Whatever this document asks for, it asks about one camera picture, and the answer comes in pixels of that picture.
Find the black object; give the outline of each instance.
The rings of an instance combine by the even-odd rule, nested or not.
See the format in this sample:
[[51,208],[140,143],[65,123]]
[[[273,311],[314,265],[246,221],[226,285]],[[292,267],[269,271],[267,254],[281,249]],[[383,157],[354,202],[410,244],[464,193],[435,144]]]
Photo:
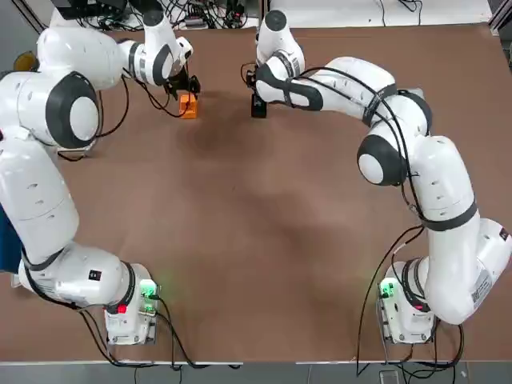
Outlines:
[[432,115],[432,109],[427,104],[427,102],[422,97],[418,96],[417,94],[413,94],[408,90],[398,90],[398,94],[400,94],[401,96],[405,96],[406,98],[410,98],[422,109],[422,112],[426,118],[426,134],[429,134],[430,128],[432,127],[432,119],[434,117]]
[[87,0],[51,0],[65,20],[115,16],[126,8],[127,0],[101,0],[89,4]]
[[199,82],[197,76],[192,76],[189,78],[185,67],[182,68],[179,74],[171,77],[169,79],[169,84],[165,86],[167,86],[167,90],[173,95],[175,100],[178,100],[178,90],[188,90],[196,97],[197,94],[201,93],[201,83]]
[[102,279],[102,272],[100,270],[90,270],[89,271],[89,280],[95,280],[99,282]]
[[165,44],[160,49],[160,52],[157,53],[157,57],[154,59],[153,63],[153,81],[156,86],[162,86],[166,83],[166,79],[162,76],[162,68],[169,56],[172,57],[172,53],[170,52],[170,47]]
[[144,13],[144,25],[157,26],[163,20],[163,10],[148,10]]
[[358,150],[358,164],[364,154],[375,158],[382,168],[382,180],[378,185],[399,186],[404,183],[407,177],[406,160],[383,137],[376,134],[366,136]]
[[429,230],[433,230],[435,232],[444,232],[445,230],[452,230],[454,228],[459,228],[460,226],[463,226],[469,220],[471,220],[473,216],[476,215],[477,211],[478,206],[477,201],[475,199],[473,200],[473,204],[471,204],[471,206],[466,211],[464,211],[455,218],[451,218],[444,221],[434,221],[422,218],[422,223]]
[[265,16],[265,24],[269,30],[279,32],[286,26],[286,16],[280,10],[272,10]]
[[98,99],[89,80],[78,72],[71,72],[51,90],[46,100],[45,117],[48,131],[64,148],[84,148],[94,140],[94,136],[88,140],[81,140],[74,134],[71,126],[71,108],[73,103],[82,97],[90,99],[98,108]]
[[125,295],[121,298],[121,300],[119,300],[119,302],[116,302],[115,304],[111,304],[109,306],[105,306],[105,310],[109,314],[117,314],[119,306],[128,306],[135,292],[135,283],[137,282],[137,280],[135,278],[134,268],[128,262],[121,262],[128,270],[128,289],[126,290]]
[[242,28],[242,16],[245,12],[246,8],[238,0],[227,0],[224,24],[228,28]]
[[253,118],[266,118],[266,102],[256,93],[250,97],[250,116]]
[[129,0],[128,2],[133,8],[145,16],[146,12],[151,10],[163,11],[162,4],[160,4],[158,0]]
[[[400,281],[400,283],[402,285],[403,293],[404,293],[404,296],[406,297],[406,300],[408,301],[408,303],[411,304],[416,310],[419,310],[420,312],[427,314],[430,312],[430,307],[429,307],[428,303],[419,300],[418,295],[416,295],[410,288],[408,276],[409,276],[409,268],[413,262],[414,262],[414,260],[408,260],[406,262],[406,264],[404,265],[404,267],[402,269],[402,280]],[[415,274],[417,273],[416,269],[418,267],[419,267],[419,262],[416,262],[415,270],[414,270]],[[421,285],[418,284],[418,282],[416,282],[416,279],[414,280],[414,282],[416,283],[416,287],[419,288],[420,290],[422,290]]]
[[384,100],[385,98],[396,93],[397,86],[395,83],[393,83],[385,86],[379,92],[374,94],[374,98],[371,99],[370,104],[368,104],[368,107],[365,108],[364,114],[362,115],[362,122],[364,122],[368,127],[371,127],[372,118],[374,117],[375,112],[377,112],[377,108],[379,108],[381,100]]
[[[287,102],[276,101],[273,102],[274,104],[284,104],[291,106],[292,108],[298,108],[300,110],[322,110],[323,108],[322,94],[316,88],[291,82],[291,80],[293,80],[292,78],[289,78],[288,81],[283,81],[279,78],[276,78],[267,64],[258,68],[258,71],[256,72],[256,80],[261,80],[263,83],[284,92],[285,100],[287,100]],[[292,92],[294,94],[300,94],[301,96],[305,97],[308,100],[308,105],[297,106],[292,104],[290,97],[290,93]]]

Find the brown table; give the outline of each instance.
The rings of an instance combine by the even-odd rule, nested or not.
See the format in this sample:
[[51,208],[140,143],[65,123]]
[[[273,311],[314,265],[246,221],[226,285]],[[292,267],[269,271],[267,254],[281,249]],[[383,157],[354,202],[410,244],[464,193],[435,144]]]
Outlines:
[[[434,133],[458,145],[482,216],[512,227],[512,81],[486,26],[295,33],[308,66],[351,55],[386,68],[402,87],[423,88]],[[250,118],[239,71],[254,57],[254,30],[185,35],[203,86],[200,117],[168,118],[130,84],[125,125],[94,158],[62,164],[81,216],[77,241],[149,268],[194,360],[351,360],[370,276],[412,214],[399,190],[359,174],[360,122],[274,106],[268,119]],[[122,86],[104,99],[109,129],[124,109]],[[422,238],[400,256],[426,252]],[[0,360],[101,359],[79,316],[10,289],[6,275],[1,284]],[[464,359],[512,359],[511,289],[506,271],[464,324]],[[362,358],[382,360],[374,296],[366,314]],[[169,361],[169,341],[161,329],[156,346],[122,356]],[[440,358],[451,359],[457,343],[456,328],[443,330]]]

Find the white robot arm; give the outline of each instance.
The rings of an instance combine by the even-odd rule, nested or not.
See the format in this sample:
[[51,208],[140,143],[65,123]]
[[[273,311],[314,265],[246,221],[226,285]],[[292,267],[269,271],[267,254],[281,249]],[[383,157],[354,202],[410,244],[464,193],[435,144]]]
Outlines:
[[392,339],[424,342],[432,314],[451,324],[464,322],[504,271],[512,238],[497,222],[480,218],[457,148],[448,138],[430,135],[426,102],[398,91],[391,74],[357,58],[336,58],[307,71],[316,70],[309,77],[301,75],[302,51],[278,10],[260,28],[257,59],[254,89],[264,102],[338,111],[368,125],[357,155],[367,181],[399,186],[413,175],[429,254],[396,262],[380,285]]
[[111,343],[142,344],[156,294],[149,272],[73,242],[78,212],[54,148],[81,148],[98,132],[96,90],[118,83],[123,68],[156,86],[179,74],[192,47],[151,11],[146,44],[117,43],[96,30],[55,27],[38,40],[38,72],[0,75],[0,204],[23,245],[21,284],[72,308],[105,307]]

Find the sticker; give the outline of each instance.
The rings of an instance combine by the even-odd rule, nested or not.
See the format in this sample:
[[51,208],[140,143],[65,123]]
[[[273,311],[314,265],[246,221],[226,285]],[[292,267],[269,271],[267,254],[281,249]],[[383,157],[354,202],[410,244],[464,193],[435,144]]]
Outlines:
[[294,70],[295,70],[295,76],[299,76],[301,74],[301,67],[300,65],[298,64],[298,59],[297,58],[294,58],[291,63],[294,65]]
[[39,289],[45,293],[46,296],[53,297],[55,295],[55,279],[42,278],[35,281]]
[[476,290],[471,294],[471,298],[473,299],[473,308],[477,309],[493,286],[489,271],[482,269],[475,286]]
[[100,270],[90,270],[89,271],[89,280],[95,280],[99,282],[102,279],[102,272]]
[[499,231],[499,237],[503,239],[503,241],[506,242],[506,240],[509,237],[509,233],[506,231],[505,228],[502,228],[502,230]]

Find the orange block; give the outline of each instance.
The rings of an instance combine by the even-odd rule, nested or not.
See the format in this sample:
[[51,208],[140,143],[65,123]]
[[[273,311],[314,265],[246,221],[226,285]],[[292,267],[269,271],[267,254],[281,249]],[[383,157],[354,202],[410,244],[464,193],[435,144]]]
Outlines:
[[193,94],[182,94],[179,97],[179,114],[181,118],[196,118],[198,116],[198,100]]

